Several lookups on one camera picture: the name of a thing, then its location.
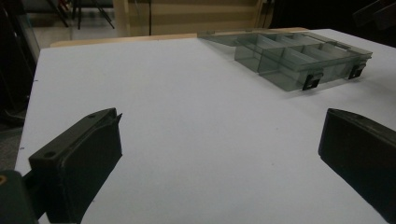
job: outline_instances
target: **clear plastic container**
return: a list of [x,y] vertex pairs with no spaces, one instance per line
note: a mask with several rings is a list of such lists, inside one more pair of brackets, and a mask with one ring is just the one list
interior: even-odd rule
[[361,74],[372,52],[311,33],[237,38],[235,60],[285,91]]

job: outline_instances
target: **white table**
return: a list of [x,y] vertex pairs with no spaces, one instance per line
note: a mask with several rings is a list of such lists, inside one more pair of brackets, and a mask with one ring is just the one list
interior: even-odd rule
[[16,170],[116,107],[123,157],[83,223],[386,223],[318,143],[329,107],[396,129],[396,49],[313,32],[372,51],[362,76],[284,92],[196,38],[43,49]]

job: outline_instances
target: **chair leg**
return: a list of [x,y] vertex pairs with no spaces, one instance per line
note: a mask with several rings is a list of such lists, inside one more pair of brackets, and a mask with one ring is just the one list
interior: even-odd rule
[[72,20],[76,17],[77,0],[73,0]]
[[96,0],[92,0],[92,2],[96,5],[96,7],[99,9],[99,11],[102,13],[102,15],[105,17],[105,19],[108,21],[108,23],[114,29],[114,26],[111,23],[111,19],[108,17],[107,13],[103,10],[103,8],[99,5],[99,3]]
[[78,0],[78,29],[81,26],[81,0]]
[[52,10],[54,10],[56,12],[56,14],[58,14],[58,17],[61,19],[61,21],[64,23],[65,27],[69,27],[69,25],[67,24],[66,20],[64,19],[64,16],[62,15],[62,13],[59,11],[59,9],[50,1],[47,0],[47,3],[49,4],[49,6],[52,8]]
[[61,12],[62,16],[64,16],[65,19],[67,19],[67,14],[64,12],[64,9],[61,6],[58,6],[58,10]]

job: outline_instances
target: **screw hole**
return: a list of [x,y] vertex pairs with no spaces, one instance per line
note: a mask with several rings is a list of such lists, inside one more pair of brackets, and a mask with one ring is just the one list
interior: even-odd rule
[[44,154],[44,157],[45,158],[51,158],[51,157],[53,157],[53,156],[55,156],[55,152],[53,152],[53,151],[50,151],[50,152],[47,152],[46,154]]
[[7,182],[7,177],[5,175],[0,175],[0,185]]

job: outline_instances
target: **floor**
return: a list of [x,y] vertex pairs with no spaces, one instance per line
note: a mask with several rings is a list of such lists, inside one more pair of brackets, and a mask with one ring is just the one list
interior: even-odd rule
[[[105,8],[105,12],[115,26],[114,10]],[[33,26],[36,42],[40,49],[49,48],[50,44],[58,41],[77,39],[99,39],[117,37],[115,29],[108,24],[97,8],[83,8],[80,29],[77,19],[68,19],[69,28],[64,27],[56,14],[28,14]],[[24,117],[26,110],[15,116]],[[0,171],[15,168],[21,141],[22,127],[16,127],[0,120]]]

